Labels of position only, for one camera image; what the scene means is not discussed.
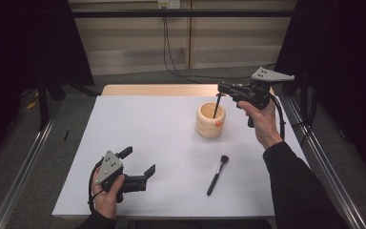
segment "person's right hand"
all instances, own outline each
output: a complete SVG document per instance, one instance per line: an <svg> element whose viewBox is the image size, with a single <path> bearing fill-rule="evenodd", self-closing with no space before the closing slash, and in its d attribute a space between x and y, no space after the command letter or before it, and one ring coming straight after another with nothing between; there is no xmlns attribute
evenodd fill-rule
<svg viewBox="0 0 366 229"><path fill-rule="evenodd" d="M245 101L240 101L238 105L254 120L256 138L265 150L283 141L275 126L275 105L273 101L270 101L264 110L258 110Z"/></svg>

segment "black cable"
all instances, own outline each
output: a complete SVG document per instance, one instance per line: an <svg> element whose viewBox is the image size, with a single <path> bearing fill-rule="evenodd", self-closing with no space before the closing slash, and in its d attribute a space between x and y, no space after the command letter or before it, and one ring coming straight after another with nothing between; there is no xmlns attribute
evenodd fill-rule
<svg viewBox="0 0 366 229"><path fill-rule="evenodd" d="M192 80L190 78L194 77L194 78L228 79L227 77L224 77L224 76L210 76L210 75L198 75L198 74L183 75L183 74L181 74L177 70L177 68L175 67L175 65L173 63L173 58L172 58L172 53L171 53L171 45L170 45L170 42L169 42L168 19L166 17L163 17L163 32L164 32L163 62L164 62L165 67L166 67L166 69L168 70L169 73L171 73L172 75L184 78L186 80L192 81L192 82L197 83L197 84L201 84L201 82L198 82L196 80ZM168 64L166 63L166 45L168 45L169 58L171 59L172 66L173 66L173 69L174 69L175 73L172 72L169 69ZM263 68L268 68L272 65L275 65L275 63L266 64L266 65L263 65L262 67ZM245 79L245 78L251 78L251 77L252 77L251 75L245 75L245 76L239 76L239 77L230 77L229 79Z"/></svg>
<svg viewBox="0 0 366 229"><path fill-rule="evenodd" d="M279 119L280 119L280 136L284 140L284 138L285 138L285 124L286 124L286 122L284 121L283 111L282 111L281 105L280 105L280 103L278 102L277 98L274 95L269 94L269 96L270 96L270 99L275 104L275 106L277 107L278 116L279 116Z"/></svg>
<svg viewBox="0 0 366 229"><path fill-rule="evenodd" d="M301 141L301 147L303 146L305 139L307 138L307 136L311 133L312 130L312 126L314 123L314 119L315 119L315 115L316 115L316 107L317 107L317 94L315 92L315 90L313 89L313 94L312 94L312 101L311 101L311 108L310 111L308 113L308 119L307 122L309 123L307 131L305 133L305 136L302 138Z"/></svg>
<svg viewBox="0 0 366 229"><path fill-rule="evenodd" d="M200 82L198 82L198 81L189 79L189 78L184 77L183 75L181 75L180 72L174 66L173 59L172 59L172 54L171 54L171 45L169 43L168 20L166 19L166 17L163 18L163 34L164 34L164 39L163 39L163 62L165 63L165 67L168 70L168 72L171 73L172 75L175 75L175 76L181 77L183 79L192 81L194 83L200 84ZM168 44L168 50L169 50L169 57L170 57L170 59L172 61L172 65L173 65L173 68L176 71L176 73L172 72L169 69L168 64L166 63L166 45L167 44Z"/></svg>
<svg viewBox="0 0 366 229"><path fill-rule="evenodd" d="M88 200L88 204L89 204L89 209L91 209L91 212L93 213L94 212L94 198L102 191L98 192L97 194L95 194L94 196L92 196L92 181L93 181L93 176L94 176L94 173L96 172L96 169L99 168L101 165L102 165L102 162L103 162L103 159L101 159L99 162L97 162L95 165L94 165L94 168L93 170L91 171L91 177L89 178L89 200Z"/></svg>

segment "white paper sheet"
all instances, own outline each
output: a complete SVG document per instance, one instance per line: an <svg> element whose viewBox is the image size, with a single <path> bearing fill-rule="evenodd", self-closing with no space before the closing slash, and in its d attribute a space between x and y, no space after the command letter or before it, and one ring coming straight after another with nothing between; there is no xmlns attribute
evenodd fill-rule
<svg viewBox="0 0 366 229"><path fill-rule="evenodd" d="M86 217L88 183L94 164L108 150L132 146L123 160L124 173L140 176L156 164L147 191L124 194L117 215L131 219L251 218L273 216L269 173L264 149L245 112L230 97L222 134L208 139L195 131L196 109L212 97L100 96L97 97L63 190L52 214ZM295 134L286 125L286 142L305 162ZM207 190L222 155L229 157L213 193Z"/></svg>

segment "human hand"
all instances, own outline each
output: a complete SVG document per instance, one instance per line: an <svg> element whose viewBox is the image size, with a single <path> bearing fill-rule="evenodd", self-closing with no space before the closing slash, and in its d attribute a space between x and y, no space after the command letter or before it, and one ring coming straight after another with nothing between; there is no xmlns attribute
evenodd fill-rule
<svg viewBox="0 0 366 229"><path fill-rule="evenodd" d="M245 101L239 101L238 105L254 120L256 138L265 150L283 141L275 126L275 105L272 100L264 110L258 110Z"/></svg>
<svg viewBox="0 0 366 229"><path fill-rule="evenodd" d="M108 219L115 219L116 215L116 206L117 206L117 192L120 190L121 186L124 182L124 175L120 175L117 177L117 179L112 184L112 188L109 192L103 191L102 185L98 184L96 185L94 181L97 179L97 176L99 174L99 168L96 169L93 175L93 182L91 183L91 191L93 194L98 194L94 198L94 208L95 210L100 213L103 217Z"/></svg>

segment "power outlet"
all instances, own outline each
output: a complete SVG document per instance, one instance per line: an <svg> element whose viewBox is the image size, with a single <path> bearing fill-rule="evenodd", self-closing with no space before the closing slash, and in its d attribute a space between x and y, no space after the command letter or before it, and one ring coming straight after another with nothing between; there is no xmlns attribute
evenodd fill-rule
<svg viewBox="0 0 366 229"><path fill-rule="evenodd" d="M158 8L159 9L168 9L169 8L169 0L158 0Z"/></svg>
<svg viewBox="0 0 366 229"><path fill-rule="evenodd" d="M169 0L169 9L179 10L180 9L180 0Z"/></svg>

